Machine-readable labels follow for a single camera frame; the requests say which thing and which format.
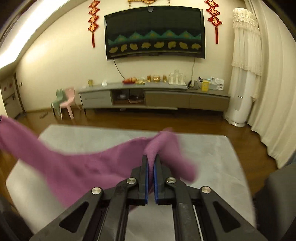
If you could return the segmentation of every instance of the pink chair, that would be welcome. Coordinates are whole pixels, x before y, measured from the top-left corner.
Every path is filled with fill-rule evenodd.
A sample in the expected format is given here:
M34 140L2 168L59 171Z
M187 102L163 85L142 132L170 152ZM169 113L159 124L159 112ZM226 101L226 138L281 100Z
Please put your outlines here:
M78 109L80 109L80 107L75 103L75 99L74 99L75 89L74 88L65 89L65 94L66 94L68 100L59 105L59 108L60 108L60 111L61 111L61 118L63 119L62 109L67 108L68 112L69 112L69 115L71 117L71 120L72 120L74 118L74 116L73 116L73 113L72 113L72 110L71 110L71 104L76 105L78 107Z

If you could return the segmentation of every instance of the silver bolt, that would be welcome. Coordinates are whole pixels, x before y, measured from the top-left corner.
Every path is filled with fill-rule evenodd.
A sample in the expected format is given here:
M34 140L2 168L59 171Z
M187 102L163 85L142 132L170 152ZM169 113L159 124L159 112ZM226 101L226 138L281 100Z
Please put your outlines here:
M176 182L176 179L174 177L168 177L167 178L167 183L174 184Z
M134 184L134 183L136 183L136 179L135 178L133 178L133 177L130 177L126 182L128 183L128 184Z
M203 193L210 193L211 192L211 188L210 187L207 187L207 186L202 187L202 192Z
M101 193L101 189L100 188L93 188L91 190L91 193L94 195L100 194Z

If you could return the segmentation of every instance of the gray tv stand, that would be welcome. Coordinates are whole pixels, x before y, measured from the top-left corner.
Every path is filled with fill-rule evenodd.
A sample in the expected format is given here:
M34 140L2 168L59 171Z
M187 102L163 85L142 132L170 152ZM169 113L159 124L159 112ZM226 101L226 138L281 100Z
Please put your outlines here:
M230 97L219 90L207 92L188 89L185 85L169 85L167 82L148 82L145 85L124 85L108 83L106 87L95 85L77 91L81 98L82 108L139 108L171 109L178 108L226 111ZM136 104L127 99L120 100L120 93L141 93L144 101Z

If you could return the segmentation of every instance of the wall-mounted tv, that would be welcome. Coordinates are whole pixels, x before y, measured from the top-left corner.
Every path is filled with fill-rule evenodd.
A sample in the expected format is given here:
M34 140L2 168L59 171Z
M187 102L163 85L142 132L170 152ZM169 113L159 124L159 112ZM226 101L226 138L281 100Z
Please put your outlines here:
M105 16L107 59L183 55L205 58L202 9L154 6Z

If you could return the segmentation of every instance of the red hanging decoration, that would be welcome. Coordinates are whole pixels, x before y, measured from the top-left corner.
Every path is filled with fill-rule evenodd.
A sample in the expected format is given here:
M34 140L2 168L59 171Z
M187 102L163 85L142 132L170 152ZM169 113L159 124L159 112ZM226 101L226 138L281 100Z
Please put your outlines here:
M218 44L218 26L222 24L219 18L217 18L217 15L219 15L220 12L216 10L216 7L219 7L219 5L215 3L214 0L206 0L205 3L210 6L209 9L206 9L206 11L212 15L208 21L210 21L215 26L216 44Z
M98 18L99 18L99 16L96 15L96 13L98 11L100 11L100 9L97 8L97 6L98 6L99 3L100 3L100 1L93 1L91 3L91 5L89 5L89 8L91 8L91 10L89 11L89 14L91 15L91 18L89 19L89 23L91 23L91 25L88 28L88 30L91 32L91 39L92 39L92 46L93 46L93 48L95 47L95 45L94 45L94 32L99 27L99 25L97 25L95 23L98 20Z

